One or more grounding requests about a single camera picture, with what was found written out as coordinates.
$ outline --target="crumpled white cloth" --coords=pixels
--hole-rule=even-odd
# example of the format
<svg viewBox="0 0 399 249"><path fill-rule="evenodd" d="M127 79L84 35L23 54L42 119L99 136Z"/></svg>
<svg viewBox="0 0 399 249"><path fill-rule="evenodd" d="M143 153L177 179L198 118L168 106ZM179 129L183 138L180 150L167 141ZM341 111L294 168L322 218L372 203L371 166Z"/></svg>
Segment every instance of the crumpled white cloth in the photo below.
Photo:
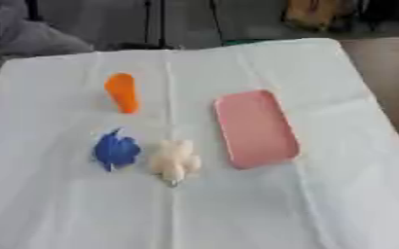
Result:
<svg viewBox="0 0 399 249"><path fill-rule="evenodd" d="M103 90L134 76L141 109ZM301 145L293 161L237 171L212 102L272 91ZM123 126L145 148L107 174L89 158ZM170 189L152 146L194 141L203 169ZM119 52L8 62L0 74L0 249L399 248L399 136L339 44L267 42L195 52Z"/></svg>

